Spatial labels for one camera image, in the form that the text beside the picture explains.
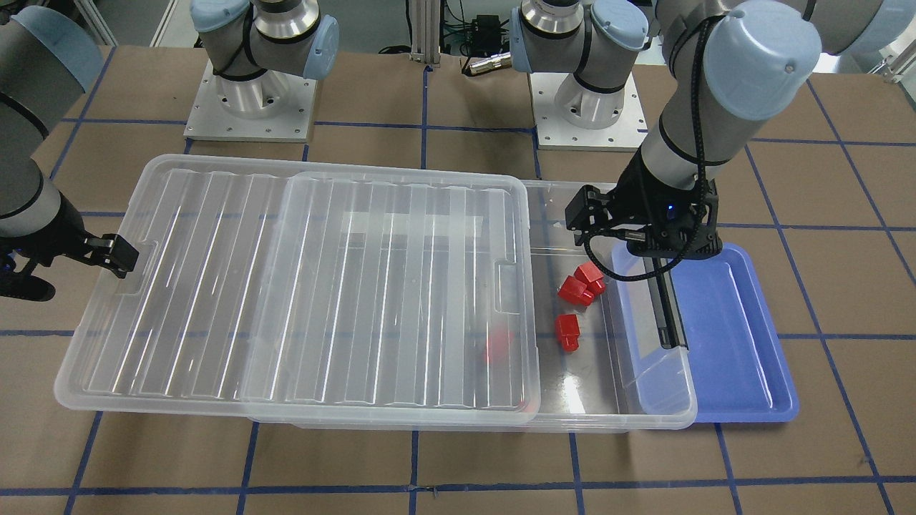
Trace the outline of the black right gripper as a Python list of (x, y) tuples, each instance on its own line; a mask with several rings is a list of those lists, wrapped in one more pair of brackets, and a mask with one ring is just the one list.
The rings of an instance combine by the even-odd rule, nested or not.
[(55, 287), (32, 273), (39, 265), (52, 266), (58, 255), (78, 261), (88, 255), (86, 264), (105, 268), (118, 278), (133, 273), (140, 258), (140, 251), (114, 232), (89, 237), (82, 216), (65, 197), (48, 224), (23, 237), (3, 237), (1, 250), (1, 296), (28, 301), (48, 301), (55, 296)]

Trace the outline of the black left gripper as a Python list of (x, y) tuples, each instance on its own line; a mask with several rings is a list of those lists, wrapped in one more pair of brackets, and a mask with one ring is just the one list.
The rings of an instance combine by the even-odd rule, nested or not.
[(707, 260), (722, 251), (716, 227), (718, 192), (713, 180), (708, 180), (706, 196), (700, 203), (693, 188), (674, 188), (655, 178), (641, 153), (637, 153), (609, 196), (608, 211), (616, 225), (645, 226), (645, 241), (628, 243), (633, 255), (674, 260), (696, 229), (699, 208), (703, 209), (704, 219), (684, 260)]

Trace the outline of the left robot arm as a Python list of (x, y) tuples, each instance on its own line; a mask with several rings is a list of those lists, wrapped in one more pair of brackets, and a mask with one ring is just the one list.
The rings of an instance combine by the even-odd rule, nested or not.
[[(718, 255), (714, 177), (791, 104), (822, 54), (884, 48), (913, 17), (912, 1), (654, 1), (676, 90), (615, 188), (573, 196), (575, 244), (614, 237), (638, 257)], [(510, 52), (520, 72), (569, 73), (587, 100), (619, 102), (650, 32), (628, 1), (523, 1)]]

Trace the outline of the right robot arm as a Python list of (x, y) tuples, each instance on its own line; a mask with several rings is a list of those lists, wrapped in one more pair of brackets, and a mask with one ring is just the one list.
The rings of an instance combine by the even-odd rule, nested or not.
[[(316, 1), (193, 1), (190, 18), (210, 72), (186, 135), (285, 140), (310, 130), (301, 89), (333, 69), (340, 26)], [(33, 160), (37, 147), (104, 67), (100, 49), (68, 16), (27, 6), (2, 26), (2, 295), (47, 301), (55, 289), (34, 276), (64, 255), (124, 278), (138, 251), (118, 234), (96, 237)]]

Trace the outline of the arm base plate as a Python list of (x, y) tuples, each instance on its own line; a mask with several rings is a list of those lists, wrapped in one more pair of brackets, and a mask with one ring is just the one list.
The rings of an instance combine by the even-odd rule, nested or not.
[(275, 71), (233, 82), (207, 63), (184, 129), (194, 141), (307, 143), (319, 81)]
[(648, 133), (632, 75), (612, 94), (585, 90), (570, 73), (531, 73), (540, 149), (636, 151)]

